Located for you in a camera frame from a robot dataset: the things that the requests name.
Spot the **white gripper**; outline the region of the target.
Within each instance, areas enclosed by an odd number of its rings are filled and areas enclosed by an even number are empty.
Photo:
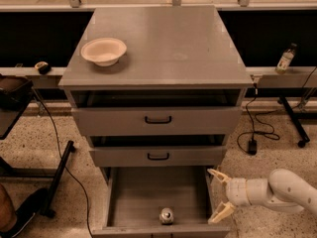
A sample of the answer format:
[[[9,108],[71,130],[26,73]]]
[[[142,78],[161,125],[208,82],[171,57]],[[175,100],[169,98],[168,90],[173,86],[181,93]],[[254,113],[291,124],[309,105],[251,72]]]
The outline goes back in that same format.
[[[215,211],[208,219],[208,223],[219,223],[229,217],[236,209],[235,206],[247,206],[247,181],[244,178],[230,178],[226,174],[214,169],[208,169],[207,172],[212,175],[221,185],[226,185],[226,195],[228,202],[221,201]]]

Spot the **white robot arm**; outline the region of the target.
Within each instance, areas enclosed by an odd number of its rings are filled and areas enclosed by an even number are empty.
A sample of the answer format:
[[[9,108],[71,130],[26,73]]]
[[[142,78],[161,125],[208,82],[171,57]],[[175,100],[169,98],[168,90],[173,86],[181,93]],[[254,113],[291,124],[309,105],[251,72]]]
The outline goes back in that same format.
[[[297,174],[286,170],[273,170],[268,178],[230,178],[208,169],[225,187],[227,202],[221,201],[208,223],[218,223],[230,216],[237,207],[258,205],[267,209],[298,213],[306,209],[317,215],[317,189]]]

